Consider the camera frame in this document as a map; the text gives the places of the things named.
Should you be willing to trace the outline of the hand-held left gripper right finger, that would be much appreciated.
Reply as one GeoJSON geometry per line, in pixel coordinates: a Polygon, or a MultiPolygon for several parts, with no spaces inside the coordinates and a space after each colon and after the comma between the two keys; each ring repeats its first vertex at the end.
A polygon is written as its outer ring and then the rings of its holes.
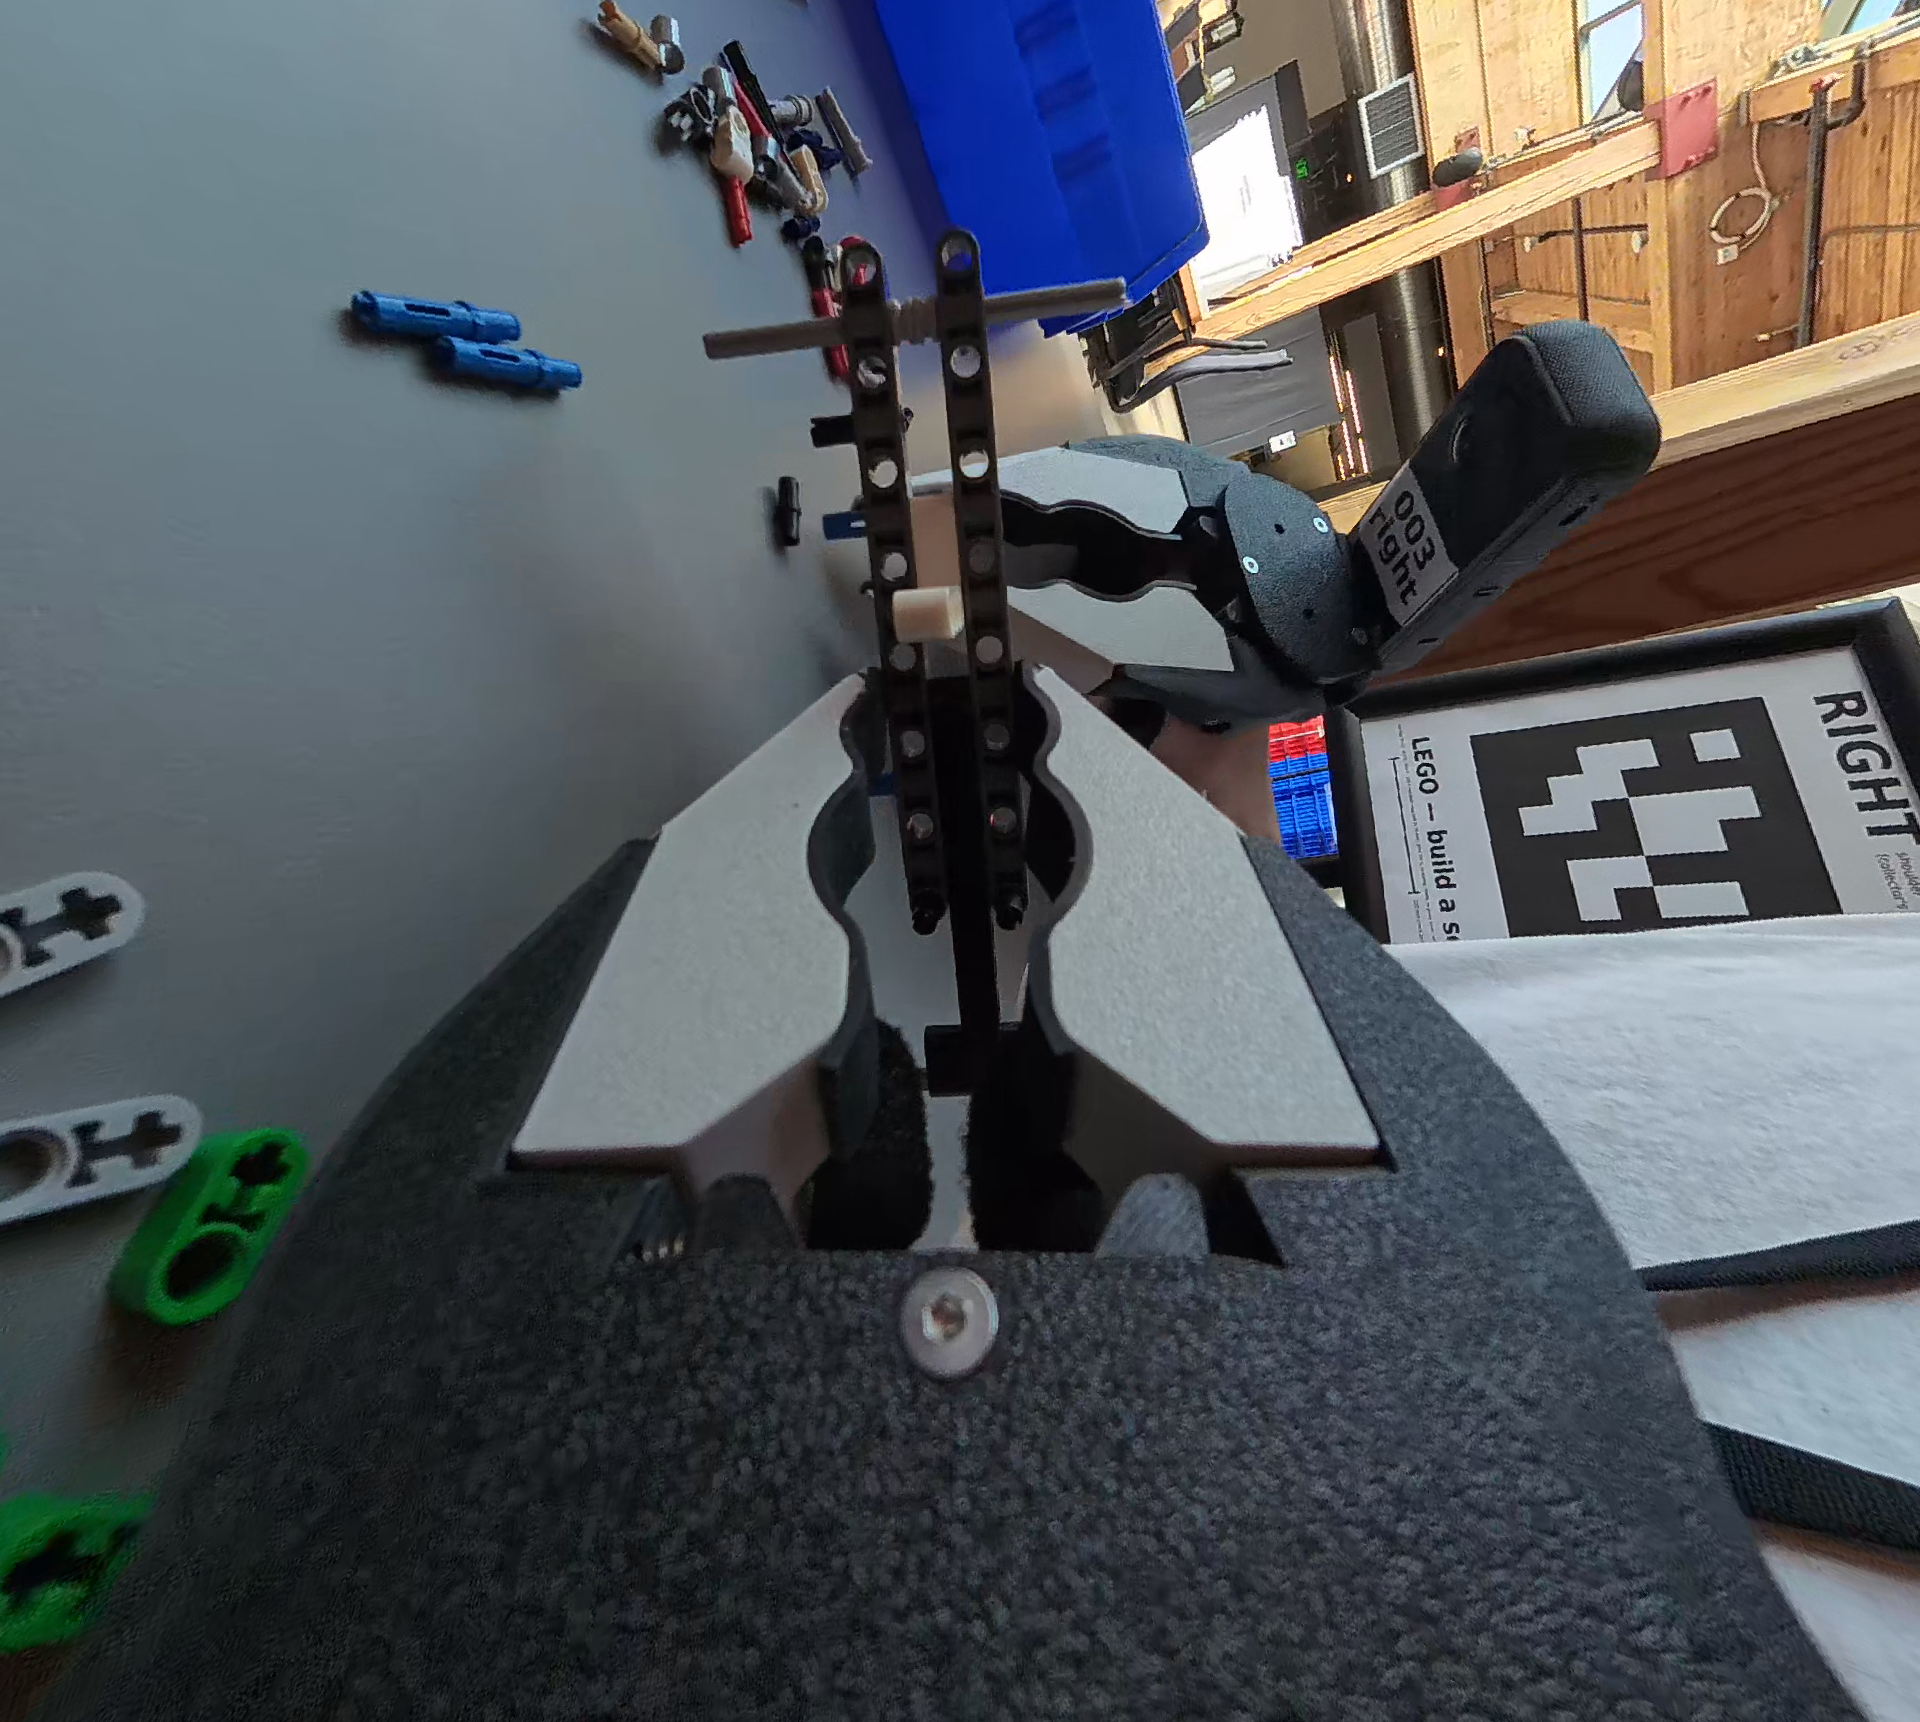
{"type": "Polygon", "coordinates": [[[1021,672],[1020,1250],[1282,1256],[1261,1185],[1364,1173],[1374,1119],[1265,857],[1048,665],[1021,672]]]}

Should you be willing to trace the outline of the green lego liftarm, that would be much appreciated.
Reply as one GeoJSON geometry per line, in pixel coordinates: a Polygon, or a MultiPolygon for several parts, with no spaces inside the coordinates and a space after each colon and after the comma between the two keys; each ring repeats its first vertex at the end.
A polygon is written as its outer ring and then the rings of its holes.
{"type": "Polygon", "coordinates": [[[82,1636],[152,1512],[148,1494],[7,1494],[1,1499],[1,1654],[82,1636]]]}
{"type": "Polygon", "coordinates": [[[298,1201],[312,1158],[282,1126],[208,1133],[170,1177],[108,1276],[108,1302],[162,1328],[227,1310],[298,1201]]]}

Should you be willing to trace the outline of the black pipe clamp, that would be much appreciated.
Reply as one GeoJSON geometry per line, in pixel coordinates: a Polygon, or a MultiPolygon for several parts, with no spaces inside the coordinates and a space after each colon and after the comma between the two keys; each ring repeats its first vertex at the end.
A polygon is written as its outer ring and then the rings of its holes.
{"type": "Polygon", "coordinates": [[[1853,68],[1848,92],[1843,95],[1840,94],[1840,84],[1842,77],[1835,72],[1814,76],[1810,82],[1808,109],[1804,117],[1804,220],[1796,317],[1791,325],[1791,345],[1798,350],[1804,350],[1814,341],[1826,230],[1830,137],[1835,131],[1853,125],[1863,114],[1863,68],[1853,68]]]}

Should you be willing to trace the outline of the red metal bracket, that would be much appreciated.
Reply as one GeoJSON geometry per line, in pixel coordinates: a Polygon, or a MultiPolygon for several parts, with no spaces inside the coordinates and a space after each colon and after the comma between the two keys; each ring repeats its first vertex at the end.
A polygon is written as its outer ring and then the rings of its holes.
{"type": "Polygon", "coordinates": [[[1658,136],[1656,179],[1673,179],[1697,170],[1718,153],[1718,82],[1708,77],[1676,94],[1644,98],[1642,117],[1658,136]]]}

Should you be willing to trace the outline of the light grey lego liftarm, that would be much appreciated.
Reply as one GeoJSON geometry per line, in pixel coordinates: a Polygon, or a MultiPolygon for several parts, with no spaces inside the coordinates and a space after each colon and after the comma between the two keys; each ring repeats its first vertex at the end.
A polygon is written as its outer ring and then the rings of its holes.
{"type": "Polygon", "coordinates": [[[1,894],[1,998],[85,965],[131,942],[144,896],[106,869],[77,869],[1,894]]]}
{"type": "Polygon", "coordinates": [[[173,1094],[7,1117],[1,1227],[167,1184],[201,1133],[201,1109],[173,1094]]]}

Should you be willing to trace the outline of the pile of lego pins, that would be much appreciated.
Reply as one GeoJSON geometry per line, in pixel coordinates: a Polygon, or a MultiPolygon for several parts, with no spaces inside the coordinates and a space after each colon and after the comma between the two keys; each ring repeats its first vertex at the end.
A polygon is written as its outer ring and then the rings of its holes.
{"type": "Polygon", "coordinates": [[[834,153],[804,125],[778,134],[745,68],[729,48],[686,80],[660,107],[658,144],[703,168],[729,248],[756,239],[756,213],[772,216],[780,246],[798,257],[809,314],[834,317],[844,305],[844,248],[823,234],[834,153]]]}

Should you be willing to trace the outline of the black lego beam assembly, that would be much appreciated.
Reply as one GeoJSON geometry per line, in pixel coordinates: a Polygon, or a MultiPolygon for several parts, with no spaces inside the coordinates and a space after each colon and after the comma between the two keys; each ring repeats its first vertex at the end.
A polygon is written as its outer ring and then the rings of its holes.
{"type": "Polygon", "coordinates": [[[996,455],[990,332],[1079,317],[1125,301],[1100,278],[991,293],[976,235],[947,227],[931,291],[891,300],[875,246],[840,261],[837,307],[801,321],[714,330],[711,362],[845,350],[847,411],[823,422],[830,447],[856,452],[875,613],[875,699],[884,722],[910,920],[947,921],[957,1021],[925,1031],[933,1096],[990,1083],[1011,1029],[1001,1023],[996,937],[1028,913],[1028,823],[1020,669],[1011,653],[996,455]],[[949,457],[956,576],[922,582],[906,467],[899,350],[938,348],[949,457]]]}

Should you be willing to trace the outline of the person's right hand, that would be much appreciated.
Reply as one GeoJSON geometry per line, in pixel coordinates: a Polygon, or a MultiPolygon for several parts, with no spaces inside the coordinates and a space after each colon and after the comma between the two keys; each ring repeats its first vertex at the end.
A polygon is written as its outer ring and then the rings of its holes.
{"type": "Polygon", "coordinates": [[[1241,833],[1280,842],[1267,724],[1199,730],[1191,744],[1187,779],[1241,833]]]}

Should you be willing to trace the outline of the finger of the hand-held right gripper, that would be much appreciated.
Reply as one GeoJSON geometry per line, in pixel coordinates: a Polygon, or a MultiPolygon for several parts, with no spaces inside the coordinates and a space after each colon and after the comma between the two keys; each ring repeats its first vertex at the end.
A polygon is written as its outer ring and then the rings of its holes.
{"type": "Polygon", "coordinates": [[[1091,699],[1109,683],[1148,702],[1240,702],[1241,678],[1223,623],[1180,583],[1131,597],[1071,582],[1011,586],[1011,652],[1043,702],[1091,699]]]}
{"type": "Polygon", "coordinates": [[[1194,445],[1048,445],[997,470],[1005,583],[1201,589],[1187,512],[1208,504],[1194,445]]]}

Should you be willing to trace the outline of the black office chair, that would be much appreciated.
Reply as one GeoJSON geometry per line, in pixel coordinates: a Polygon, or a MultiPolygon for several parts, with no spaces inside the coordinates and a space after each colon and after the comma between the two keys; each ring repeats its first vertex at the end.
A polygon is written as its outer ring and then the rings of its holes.
{"type": "Polygon", "coordinates": [[[1256,337],[1201,337],[1178,279],[1079,334],[1091,385],[1111,413],[1129,413],[1168,390],[1208,380],[1258,380],[1291,365],[1282,345],[1256,337]]]}

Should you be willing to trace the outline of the wall vent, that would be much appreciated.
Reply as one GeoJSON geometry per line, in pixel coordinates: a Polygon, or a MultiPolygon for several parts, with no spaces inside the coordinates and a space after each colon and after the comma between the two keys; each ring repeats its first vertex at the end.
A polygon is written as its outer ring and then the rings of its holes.
{"type": "Polygon", "coordinates": [[[1403,73],[1355,98],[1355,130],[1369,179],[1417,165],[1426,158],[1422,100],[1415,77],[1403,73]]]}

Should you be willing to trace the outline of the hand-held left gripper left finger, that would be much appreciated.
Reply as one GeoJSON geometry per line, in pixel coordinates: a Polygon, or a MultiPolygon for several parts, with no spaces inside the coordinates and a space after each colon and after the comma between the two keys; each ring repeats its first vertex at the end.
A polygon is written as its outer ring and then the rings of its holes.
{"type": "Polygon", "coordinates": [[[515,1133],[531,1170],[763,1182],[791,1206],[866,1133],[875,1012],[849,896],[875,842],[861,676],[665,821],[515,1133]]]}

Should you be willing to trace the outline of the blue lego pin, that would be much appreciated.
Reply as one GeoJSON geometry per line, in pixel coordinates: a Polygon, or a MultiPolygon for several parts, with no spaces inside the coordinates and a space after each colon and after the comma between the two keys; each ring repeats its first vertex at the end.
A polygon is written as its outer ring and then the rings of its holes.
{"type": "Polygon", "coordinates": [[[522,327],[515,314],[463,297],[358,290],[348,297],[348,316],[363,332],[410,341],[455,340],[479,345],[513,345],[522,327]]]}
{"type": "Polygon", "coordinates": [[[581,387],[580,363],[513,343],[444,335],[429,343],[429,362],[448,380],[525,395],[560,395],[581,387]]]}

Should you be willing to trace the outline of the blue plastic bin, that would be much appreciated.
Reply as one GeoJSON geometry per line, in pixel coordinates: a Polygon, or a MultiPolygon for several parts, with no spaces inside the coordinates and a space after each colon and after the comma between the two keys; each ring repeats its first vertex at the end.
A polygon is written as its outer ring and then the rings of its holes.
{"type": "Polygon", "coordinates": [[[873,0],[949,226],[988,291],[1119,279],[1206,246],[1155,0],[873,0]]]}

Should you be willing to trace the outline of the white felt mat black edge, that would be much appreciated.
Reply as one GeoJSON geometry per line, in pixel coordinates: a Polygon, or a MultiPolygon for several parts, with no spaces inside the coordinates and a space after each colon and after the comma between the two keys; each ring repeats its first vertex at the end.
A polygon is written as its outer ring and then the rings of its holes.
{"type": "MultiPolygon", "coordinates": [[[[1653,1295],[1697,1416],[1918,1481],[1915,1276],[1653,1295]]],[[[1755,1521],[1776,1586],[1863,1715],[1918,1715],[1915,1557],[1755,1521]]]]}
{"type": "Polygon", "coordinates": [[[1915,918],[1390,953],[1528,1100],[1645,1289],[1915,1277],[1915,918]]]}

